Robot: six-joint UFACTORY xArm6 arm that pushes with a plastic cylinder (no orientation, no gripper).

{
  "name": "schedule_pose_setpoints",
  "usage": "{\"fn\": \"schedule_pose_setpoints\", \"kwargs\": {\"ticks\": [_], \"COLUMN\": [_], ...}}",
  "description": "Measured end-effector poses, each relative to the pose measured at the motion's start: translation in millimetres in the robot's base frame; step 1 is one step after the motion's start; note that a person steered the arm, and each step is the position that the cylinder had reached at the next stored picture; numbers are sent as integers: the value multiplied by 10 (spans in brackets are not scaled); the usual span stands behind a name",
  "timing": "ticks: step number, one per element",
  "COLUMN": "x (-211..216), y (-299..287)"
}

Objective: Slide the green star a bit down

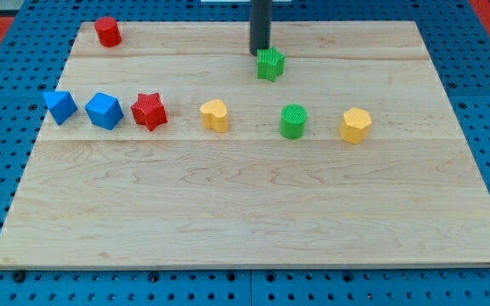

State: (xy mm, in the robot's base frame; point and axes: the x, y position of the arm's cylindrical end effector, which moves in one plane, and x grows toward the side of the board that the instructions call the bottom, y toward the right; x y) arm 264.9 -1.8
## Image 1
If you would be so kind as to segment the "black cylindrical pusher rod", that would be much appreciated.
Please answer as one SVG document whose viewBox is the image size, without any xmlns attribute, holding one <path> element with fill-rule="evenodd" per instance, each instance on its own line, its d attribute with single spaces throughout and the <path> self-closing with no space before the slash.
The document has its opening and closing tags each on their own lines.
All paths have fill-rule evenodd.
<svg viewBox="0 0 490 306">
<path fill-rule="evenodd" d="M 249 18 L 249 51 L 256 55 L 268 49 L 271 42 L 272 0 L 251 0 Z"/>
</svg>

